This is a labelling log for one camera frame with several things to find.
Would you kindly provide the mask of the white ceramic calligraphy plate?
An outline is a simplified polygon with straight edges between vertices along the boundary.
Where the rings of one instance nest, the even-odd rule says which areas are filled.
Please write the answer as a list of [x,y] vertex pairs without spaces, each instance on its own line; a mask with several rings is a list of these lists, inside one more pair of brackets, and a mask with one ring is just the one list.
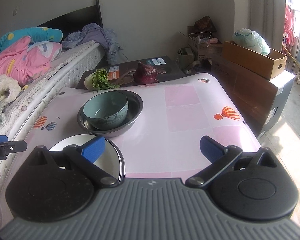
[[[63,148],[69,145],[81,146],[89,140],[93,139],[95,135],[91,134],[79,134],[65,138],[52,146],[49,151],[61,151]],[[104,153],[94,162],[96,166],[104,170],[114,178],[118,180],[119,177],[119,159],[113,146],[105,139],[106,147]]]

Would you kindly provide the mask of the teal ceramic bowl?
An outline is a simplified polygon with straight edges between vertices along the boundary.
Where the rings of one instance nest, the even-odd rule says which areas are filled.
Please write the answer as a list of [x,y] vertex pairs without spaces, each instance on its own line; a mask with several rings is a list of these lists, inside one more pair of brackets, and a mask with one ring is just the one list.
[[105,131],[119,127],[128,112],[125,94],[109,91],[98,94],[83,106],[83,115],[94,128]]

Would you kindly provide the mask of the small steel bowl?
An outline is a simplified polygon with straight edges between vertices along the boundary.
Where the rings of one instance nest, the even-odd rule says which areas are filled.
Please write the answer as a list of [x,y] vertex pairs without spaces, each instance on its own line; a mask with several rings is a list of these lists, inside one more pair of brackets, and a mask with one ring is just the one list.
[[97,93],[78,111],[77,122],[87,133],[106,138],[128,131],[143,109],[142,98],[128,90]]

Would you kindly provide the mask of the pink balloon tablecloth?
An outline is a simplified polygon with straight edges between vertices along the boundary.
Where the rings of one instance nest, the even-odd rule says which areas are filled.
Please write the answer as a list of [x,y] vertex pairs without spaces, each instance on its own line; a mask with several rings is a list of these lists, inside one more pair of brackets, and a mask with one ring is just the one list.
[[[186,179],[199,172],[209,165],[199,147],[205,135],[246,152],[260,148],[239,111],[232,118],[216,119],[235,106],[210,74],[134,86],[130,91],[142,98],[143,109],[128,131],[111,139],[123,155],[129,178]],[[91,133],[80,128],[77,113],[93,96],[79,89],[61,89],[27,135],[27,150],[17,156],[14,168],[38,145],[64,147],[90,139]]]

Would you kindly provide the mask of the white fluffy cloth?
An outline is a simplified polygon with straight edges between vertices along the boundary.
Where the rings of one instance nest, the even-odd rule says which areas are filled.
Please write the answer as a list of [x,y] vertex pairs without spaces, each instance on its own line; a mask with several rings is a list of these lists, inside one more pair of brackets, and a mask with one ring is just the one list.
[[3,110],[8,104],[12,103],[19,93],[21,87],[17,80],[0,74],[0,109]]

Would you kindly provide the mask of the large brown cardboard box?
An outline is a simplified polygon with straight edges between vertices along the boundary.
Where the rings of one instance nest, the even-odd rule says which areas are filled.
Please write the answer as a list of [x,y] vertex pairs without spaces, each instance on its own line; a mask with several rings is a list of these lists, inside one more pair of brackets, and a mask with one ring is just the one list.
[[285,70],[269,81],[224,59],[220,53],[212,58],[211,74],[219,81],[257,138],[278,122],[295,77]]

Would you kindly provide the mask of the green leafy vegetable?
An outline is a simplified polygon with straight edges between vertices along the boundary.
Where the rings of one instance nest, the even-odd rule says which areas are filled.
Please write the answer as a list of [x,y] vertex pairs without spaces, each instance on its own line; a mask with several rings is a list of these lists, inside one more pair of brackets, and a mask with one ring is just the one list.
[[94,73],[87,76],[84,80],[87,90],[106,90],[119,88],[120,85],[112,84],[108,80],[108,71],[104,68],[97,69]]

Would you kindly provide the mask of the white mattress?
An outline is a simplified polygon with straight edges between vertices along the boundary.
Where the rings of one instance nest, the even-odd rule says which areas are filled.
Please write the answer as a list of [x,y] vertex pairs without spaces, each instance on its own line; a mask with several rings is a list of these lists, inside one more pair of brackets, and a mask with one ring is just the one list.
[[[75,88],[84,72],[93,70],[105,61],[105,52],[99,43],[92,41],[62,52],[51,63],[51,69],[30,82],[29,86],[3,110],[4,122],[0,135],[10,141],[23,140],[44,108],[63,87]],[[0,228],[10,220],[5,202],[6,183],[11,177],[10,166],[16,154],[0,160]]]

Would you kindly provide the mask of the dark printed product box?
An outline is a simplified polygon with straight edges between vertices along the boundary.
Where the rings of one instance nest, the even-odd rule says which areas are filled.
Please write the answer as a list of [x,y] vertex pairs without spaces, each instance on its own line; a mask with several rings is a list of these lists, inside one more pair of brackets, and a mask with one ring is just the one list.
[[[184,72],[168,56],[157,56],[112,66],[99,63],[96,69],[105,69],[111,77],[109,82],[120,87],[150,85],[185,77]],[[87,89],[84,81],[96,72],[96,69],[84,72],[76,88]]]

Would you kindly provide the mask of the pink and teal quilt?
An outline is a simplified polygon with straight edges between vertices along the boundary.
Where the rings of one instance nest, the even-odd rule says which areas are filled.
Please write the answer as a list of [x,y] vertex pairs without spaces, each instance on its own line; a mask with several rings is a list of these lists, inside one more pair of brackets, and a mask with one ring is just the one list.
[[6,33],[0,39],[0,75],[5,74],[23,87],[45,74],[62,52],[59,29],[31,27]]

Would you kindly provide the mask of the open shallow cardboard box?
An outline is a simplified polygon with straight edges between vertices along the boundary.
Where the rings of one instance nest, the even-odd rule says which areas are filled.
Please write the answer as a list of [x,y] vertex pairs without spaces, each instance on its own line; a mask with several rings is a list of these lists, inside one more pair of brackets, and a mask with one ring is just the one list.
[[223,57],[235,64],[271,80],[285,70],[287,55],[270,48],[266,56],[235,44],[234,41],[223,43]]

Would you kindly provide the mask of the red onion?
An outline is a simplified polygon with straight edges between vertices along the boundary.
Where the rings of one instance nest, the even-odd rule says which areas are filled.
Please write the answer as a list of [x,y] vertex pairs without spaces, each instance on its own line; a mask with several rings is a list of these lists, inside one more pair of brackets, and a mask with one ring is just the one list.
[[133,79],[137,85],[149,85],[158,81],[157,75],[157,68],[139,61],[138,67],[134,72]]

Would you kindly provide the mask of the green white plastic bag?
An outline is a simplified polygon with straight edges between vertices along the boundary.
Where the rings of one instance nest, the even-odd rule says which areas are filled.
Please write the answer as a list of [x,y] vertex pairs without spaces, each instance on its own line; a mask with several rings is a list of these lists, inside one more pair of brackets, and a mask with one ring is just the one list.
[[264,56],[270,54],[270,47],[266,41],[262,36],[253,30],[242,28],[234,32],[232,35],[232,40],[235,42],[235,44],[253,50]]

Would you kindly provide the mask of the cluttered cardboard box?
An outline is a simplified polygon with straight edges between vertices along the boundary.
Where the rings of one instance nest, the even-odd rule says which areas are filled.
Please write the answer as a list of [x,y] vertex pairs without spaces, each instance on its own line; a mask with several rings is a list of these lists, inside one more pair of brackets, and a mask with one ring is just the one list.
[[211,60],[223,50],[222,42],[216,37],[217,29],[210,16],[204,16],[187,27],[187,33],[179,32],[185,46],[179,48],[180,62]]

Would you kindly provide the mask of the grey-blue clothes pile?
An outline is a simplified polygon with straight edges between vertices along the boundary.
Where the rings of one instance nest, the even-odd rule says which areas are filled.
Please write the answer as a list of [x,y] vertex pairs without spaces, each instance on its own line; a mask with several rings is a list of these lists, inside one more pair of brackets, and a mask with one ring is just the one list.
[[62,41],[62,46],[74,48],[89,41],[95,41],[104,48],[109,65],[116,63],[117,35],[113,29],[103,28],[97,23],[87,24],[81,31],[70,33]]

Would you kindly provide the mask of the black headboard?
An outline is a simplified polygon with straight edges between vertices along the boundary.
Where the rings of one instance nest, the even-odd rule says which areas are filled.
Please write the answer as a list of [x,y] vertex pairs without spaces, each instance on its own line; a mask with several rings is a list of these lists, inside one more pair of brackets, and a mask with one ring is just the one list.
[[69,34],[81,31],[85,25],[90,23],[96,23],[103,27],[100,0],[95,0],[95,4],[90,7],[58,16],[42,23],[38,27],[59,29],[63,33],[63,39],[65,39]]

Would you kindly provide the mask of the grey curtain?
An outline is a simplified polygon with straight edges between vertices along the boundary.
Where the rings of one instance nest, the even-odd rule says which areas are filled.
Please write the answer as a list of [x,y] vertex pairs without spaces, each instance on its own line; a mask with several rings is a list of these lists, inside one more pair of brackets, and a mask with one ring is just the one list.
[[270,48],[280,51],[285,11],[286,0],[234,0],[234,30],[254,30]]

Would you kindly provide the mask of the wall socket with plug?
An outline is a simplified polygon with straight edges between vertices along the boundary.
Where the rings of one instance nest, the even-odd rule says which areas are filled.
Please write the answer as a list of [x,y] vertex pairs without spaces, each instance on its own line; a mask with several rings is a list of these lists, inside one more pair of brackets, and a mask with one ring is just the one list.
[[129,58],[125,55],[125,53],[123,52],[123,46],[121,46],[121,44],[117,44],[116,45],[116,49],[117,51],[126,59],[126,61],[129,61]]

